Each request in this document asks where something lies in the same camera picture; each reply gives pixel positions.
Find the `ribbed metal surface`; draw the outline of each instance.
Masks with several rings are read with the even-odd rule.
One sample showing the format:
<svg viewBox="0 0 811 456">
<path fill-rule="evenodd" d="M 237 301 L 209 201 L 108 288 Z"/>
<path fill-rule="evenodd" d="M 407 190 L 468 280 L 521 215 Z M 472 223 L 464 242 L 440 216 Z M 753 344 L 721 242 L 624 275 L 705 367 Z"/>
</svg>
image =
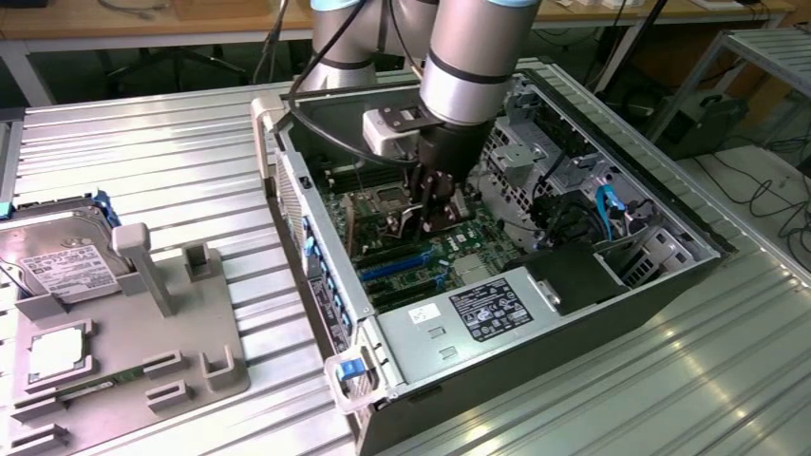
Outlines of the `ribbed metal surface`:
<svg viewBox="0 0 811 456">
<path fill-rule="evenodd" d="M 740 252 L 637 331 L 388 454 L 808 454 L 805 274 L 576 82 L 553 66 L 540 73 Z"/>
<path fill-rule="evenodd" d="M 723 45 L 811 97 L 811 33 L 797 28 L 735 30 Z"/>
<path fill-rule="evenodd" d="M 256 454 L 265 448 L 276 454 L 353 454 L 260 185 L 248 115 L 257 90 L 267 94 L 269 88 L 28 111 L 13 202 L 99 188 L 112 196 L 121 222 L 149 227 L 156 259 L 208 241 L 223 254 L 249 366 L 245 393 L 87 454 L 165 454 L 168 448 L 183 454 Z M 0 289 L 4 405 L 17 318 L 10 290 Z"/>
</svg>

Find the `metal bracket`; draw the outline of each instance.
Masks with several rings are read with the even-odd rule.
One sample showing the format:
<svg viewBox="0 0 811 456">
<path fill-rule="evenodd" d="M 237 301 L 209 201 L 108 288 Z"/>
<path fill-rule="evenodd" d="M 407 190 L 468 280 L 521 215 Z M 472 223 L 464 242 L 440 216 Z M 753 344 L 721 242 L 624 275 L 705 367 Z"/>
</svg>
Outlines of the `metal bracket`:
<svg viewBox="0 0 811 456">
<path fill-rule="evenodd" d="M 396 133 L 421 130 L 444 123 L 419 104 L 384 106 L 377 109 L 377 112 L 380 112 L 380 118 L 387 127 Z"/>
<path fill-rule="evenodd" d="M 275 125 L 284 115 L 284 105 L 279 97 L 259 97 L 251 101 L 251 125 L 253 126 L 253 147 L 259 175 L 263 181 L 269 177 L 267 169 L 265 131 L 273 131 Z"/>
</svg>

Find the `blue pcie slot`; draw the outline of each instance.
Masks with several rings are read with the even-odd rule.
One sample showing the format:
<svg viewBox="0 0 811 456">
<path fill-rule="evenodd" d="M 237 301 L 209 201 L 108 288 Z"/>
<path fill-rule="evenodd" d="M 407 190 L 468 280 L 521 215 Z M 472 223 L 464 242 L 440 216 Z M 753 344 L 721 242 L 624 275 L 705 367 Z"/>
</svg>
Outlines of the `blue pcie slot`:
<svg viewBox="0 0 811 456">
<path fill-rule="evenodd" d="M 417 268 L 424 266 L 431 259 L 432 251 L 419 254 L 417 256 L 412 256 L 411 258 L 405 258 L 396 263 L 388 264 L 387 266 L 381 266 L 379 268 L 372 269 L 371 271 L 365 271 L 360 274 L 360 279 L 363 282 L 368 282 L 375 278 L 391 276 L 401 271 L 408 269 Z"/>
</svg>

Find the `hard drive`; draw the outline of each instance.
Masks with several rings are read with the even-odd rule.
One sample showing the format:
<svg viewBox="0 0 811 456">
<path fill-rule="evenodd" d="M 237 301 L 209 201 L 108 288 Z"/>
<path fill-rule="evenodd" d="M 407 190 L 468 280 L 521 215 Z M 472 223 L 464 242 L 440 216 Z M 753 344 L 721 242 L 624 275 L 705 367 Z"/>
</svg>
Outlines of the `hard drive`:
<svg viewBox="0 0 811 456">
<path fill-rule="evenodd" d="M 70 304 L 119 290 L 115 278 L 135 270 L 112 250 L 113 224 L 108 204 L 89 197 L 18 208 L 0 222 L 0 265 L 21 297 Z"/>
</svg>

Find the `hard drive label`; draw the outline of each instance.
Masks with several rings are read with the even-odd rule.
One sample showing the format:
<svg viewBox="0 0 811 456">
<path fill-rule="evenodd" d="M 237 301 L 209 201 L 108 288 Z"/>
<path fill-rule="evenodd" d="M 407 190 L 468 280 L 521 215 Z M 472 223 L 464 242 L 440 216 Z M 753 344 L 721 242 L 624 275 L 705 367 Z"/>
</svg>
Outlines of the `hard drive label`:
<svg viewBox="0 0 811 456">
<path fill-rule="evenodd" d="M 453 294 L 449 299 L 477 342 L 532 321 L 532 315 L 504 278 Z"/>
<path fill-rule="evenodd" d="M 30 256 L 22 267 L 54 296 L 75 295 L 115 283 L 115 275 L 95 245 Z"/>
</svg>

